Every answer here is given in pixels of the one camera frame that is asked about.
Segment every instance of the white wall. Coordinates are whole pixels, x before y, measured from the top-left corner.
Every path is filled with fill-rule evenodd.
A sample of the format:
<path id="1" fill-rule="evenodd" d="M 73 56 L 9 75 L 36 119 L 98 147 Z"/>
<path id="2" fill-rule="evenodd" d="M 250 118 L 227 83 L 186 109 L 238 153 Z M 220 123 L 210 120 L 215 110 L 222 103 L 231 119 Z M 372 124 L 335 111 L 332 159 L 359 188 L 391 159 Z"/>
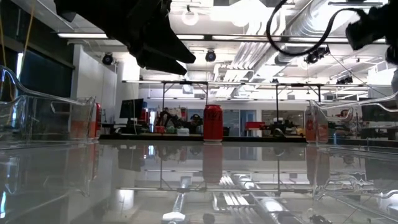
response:
<path id="1" fill-rule="evenodd" d="M 115 112 L 116 73 L 84 52 L 81 45 L 75 46 L 73 64 L 76 69 L 73 72 L 72 97 L 95 97 L 106 110 L 107 122 L 111 122 Z"/>
<path id="2" fill-rule="evenodd" d="M 139 80 L 140 67 L 136 59 L 128 55 L 118 64 L 118 80 L 116 85 L 115 122 L 126 123 L 127 118 L 119 118 L 123 100 L 138 99 L 138 84 L 123 83 L 123 80 Z"/>

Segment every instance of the clear acrylic container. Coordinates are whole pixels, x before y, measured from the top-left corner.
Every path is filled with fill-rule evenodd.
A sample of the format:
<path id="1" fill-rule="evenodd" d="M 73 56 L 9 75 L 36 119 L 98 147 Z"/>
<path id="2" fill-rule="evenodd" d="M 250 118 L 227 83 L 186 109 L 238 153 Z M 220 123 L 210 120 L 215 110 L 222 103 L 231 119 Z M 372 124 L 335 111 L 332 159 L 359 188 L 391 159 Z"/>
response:
<path id="1" fill-rule="evenodd" d="M 91 140 L 94 98 L 71 100 L 28 90 L 8 68 L 0 70 L 0 149 Z"/>
<path id="2" fill-rule="evenodd" d="M 315 130 L 316 145 L 397 147 L 397 94 L 331 106 L 311 101 L 309 123 Z"/>
<path id="3" fill-rule="evenodd" d="M 397 154 L 316 146 L 308 151 L 315 160 L 307 160 L 313 185 L 307 218 L 321 215 L 332 223 L 398 222 Z"/>

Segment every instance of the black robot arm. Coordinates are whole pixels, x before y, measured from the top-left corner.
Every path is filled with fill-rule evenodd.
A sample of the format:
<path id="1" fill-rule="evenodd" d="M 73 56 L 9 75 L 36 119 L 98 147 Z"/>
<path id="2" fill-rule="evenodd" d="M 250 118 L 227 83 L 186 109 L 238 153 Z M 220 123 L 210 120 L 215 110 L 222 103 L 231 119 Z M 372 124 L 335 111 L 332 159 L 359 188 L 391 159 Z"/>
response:
<path id="1" fill-rule="evenodd" d="M 57 14 L 71 22 L 84 17 L 127 46 L 140 67 L 184 75 L 176 60 L 193 63 L 195 56 L 170 26 L 171 0 L 54 0 Z"/>

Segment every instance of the ceiling light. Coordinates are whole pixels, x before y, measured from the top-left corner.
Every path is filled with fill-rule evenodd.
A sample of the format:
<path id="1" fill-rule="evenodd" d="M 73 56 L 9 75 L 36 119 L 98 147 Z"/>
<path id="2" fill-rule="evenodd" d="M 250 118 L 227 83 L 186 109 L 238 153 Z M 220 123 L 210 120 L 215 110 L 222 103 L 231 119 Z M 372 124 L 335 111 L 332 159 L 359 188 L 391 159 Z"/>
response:
<path id="1" fill-rule="evenodd" d="M 233 101 L 253 101 L 254 99 L 249 98 L 232 98 Z"/>
<path id="2" fill-rule="evenodd" d="M 58 36 L 66 39 L 108 39 L 106 34 L 91 33 L 58 33 Z"/>
<path id="3" fill-rule="evenodd" d="M 187 19 L 188 13 L 193 13 L 193 17 L 191 19 Z M 199 21 L 199 14 L 195 11 L 191 11 L 189 9 L 189 5 L 187 5 L 187 10 L 182 13 L 181 20 L 185 25 L 193 26 Z"/>
<path id="4" fill-rule="evenodd" d="M 137 81 L 123 80 L 123 82 L 124 83 L 140 83 L 140 84 L 144 84 L 144 83 L 146 83 L 146 84 L 162 83 L 162 81 L 143 81 L 143 80 L 141 80 L 141 81 L 139 81 L 139 80 L 137 80 Z"/>
<path id="5" fill-rule="evenodd" d="M 244 85 L 240 82 L 208 82 L 209 85 Z"/>
<path id="6" fill-rule="evenodd" d="M 204 35 L 177 35 L 180 40 L 204 40 Z"/>
<path id="7" fill-rule="evenodd" d="M 148 97 L 150 100 L 163 100 L 162 97 Z M 191 98 L 191 97 L 165 97 L 165 100 L 204 100 L 205 98 Z"/>
<path id="8" fill-rule="evenodd" d="M 106 34 L 93 34 L 93 33 L 58 33 L 60 38 L 66 39 L 109 39 Z M 180 40 L 204 40 L 204 35 L 177 35 Z"/>

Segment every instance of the ceiling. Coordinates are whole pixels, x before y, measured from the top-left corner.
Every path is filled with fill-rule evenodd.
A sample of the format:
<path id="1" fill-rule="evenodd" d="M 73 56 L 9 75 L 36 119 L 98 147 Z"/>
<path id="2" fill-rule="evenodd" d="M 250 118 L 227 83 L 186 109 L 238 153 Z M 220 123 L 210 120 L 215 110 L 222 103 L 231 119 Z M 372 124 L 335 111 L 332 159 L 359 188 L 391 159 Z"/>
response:
<path id="1" fill-rule="evenodd" d="M 32 1 L 13 1 L 26 11 L 30 11 L 32 8 Z M 230 3 L 234 4 L 228 7 L 219 7 L 213 6 L 213 0 L 174 0 L 169 18 L 172 29 L 176 34 L 264 35 L 265 24 L 273 8 L 265 7 L 262 2 L 260 0 L 238 0 L 230 1 Z M 303 10 L 301 13 L 300 10 L 304 5 L 309 3 L 308 0 L 289 2 L 290 7 L 283 9 L 281 14 L 277 18 L 274 18 L 275 22 L 273 24 L 278 24 L 274 28 L 274 35 L 292 36 L 295 34 L 295 36 L 319 37 L 323 33 L 322 29 L 326 27 L 328 18 L 337 9 L 340 9 L 340 7 L 336 8 L 336 6 L 318 7 L 324 3 L 327 5 L 327 2 L 328 0 L 313 0 L 309 4 L 309 7 L 307 7 L 308 10 Z M 198 13 L 198 21 L 192 26 L 186 25 L 186 22 L 183 22 L 182 19 L 184 12 L 187 11 L 187 4 L 190 5 L 192 12 Z M 227 8 L 231 9 L 230 12 L 233 13 L 223 13 Z M 188 20 L 193 18 L 190 14 L 187 14 Z M 72 23 L 64 21 L 56 15 L 53 0 L 37 0 L 35 4 L 35 17 L 57 32 L 102 32 L 80 16 L 77 16 Z M 239 23 L 247 18 L 250 19 L 250 22 L 245 26 L 241 26 L 242 24 Z M 353 14 L 338 16 L 330 37 L 345 37 L 346 25 L 356 20 L 358 20 L 358 17 Z M 286 24 L 287 28 L 285 29 L 281 24 Z M 302 24 L 309 24 L 309 28 L 314 29 L 316 32 L 308 34 L 308 27 L 304 26 L 305 29 L 303 29 L 300 27 Z M 105 52 L 113 52 L 117 60 L 122 60 L 127 54 L 127 48 L 117 40 L 71 40 L 71 42 L 83 44 L 85 50 L 95 57 L 102 57 Z M 218 78 L 218 80 L 213 81 L 220 81 L 226 74 L 225 71 L 219 70 L 219 74 L 216 76 L 216 64 L 226 65 L 227 69 L 233 69 L 233 65 L 235 65 L 236 68 L 244 68 L 250 71 L 243 75 L 232 75 L 232 78 L 228 78 L 229 82 L 239 82 L 242 79 L 249 82 L 269 82 L 273 78 L 280 78 L 283 82 L 288 83 L 331 82 L 331 84 L 335 84 L 336 80 L 331 80 L 331 77 L 338 77 L 338 74 L 342 74 L 348 69 L 359 78 L 358 80 L 354 77 L 354 83 L 362 83 L 366 82 L 368 70 L 384 61 L 384 52 L 387 48 L 386 45 L 369 45 L 354 52 L 346 43 L 329 44 L 331 54 L 326 55 L 325 58 L 316 64 L 307 66 L 303 62 L 303 57 L 300 57 L 291 60 L 287 66 L 280 66 L 273 63 L 272 57 L 275 58 L 275 51 L 265 44 L 217 41 L 183 42 L 197 57 L 195 63 L 187 65 L 188 76 L 192 74 L 190 76 L 191 80 Z M 215 62 L 206 62 L 205 55 L 208 49 L 215 50 Z M 247 62 L 248 65 L 246 67 L 237 66 L 239 61 L 238 55 L 242 52 L 244 52 L 243 61 Z M 170 80 L 171 77 L 178 78 L 175 75 L 144 69 L 141 70 L 141 76 L 145 80 Z"/>

